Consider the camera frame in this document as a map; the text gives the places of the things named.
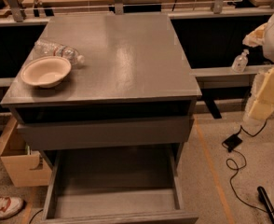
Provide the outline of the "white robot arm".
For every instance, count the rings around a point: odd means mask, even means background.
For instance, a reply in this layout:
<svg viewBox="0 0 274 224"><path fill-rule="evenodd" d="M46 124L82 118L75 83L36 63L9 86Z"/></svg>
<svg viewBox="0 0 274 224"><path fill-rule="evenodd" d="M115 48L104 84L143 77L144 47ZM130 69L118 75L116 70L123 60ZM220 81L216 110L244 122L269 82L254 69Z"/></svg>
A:
<svg viewBox="0 0 274 224"><path fill-rule="evenodd" d="M262 47L263 56L274 62L274 14L269 20L245 36L242 43L248 47ZM245 107L244 119L266 120L274 112L274 65L266 72L259 72Z"/></svg>

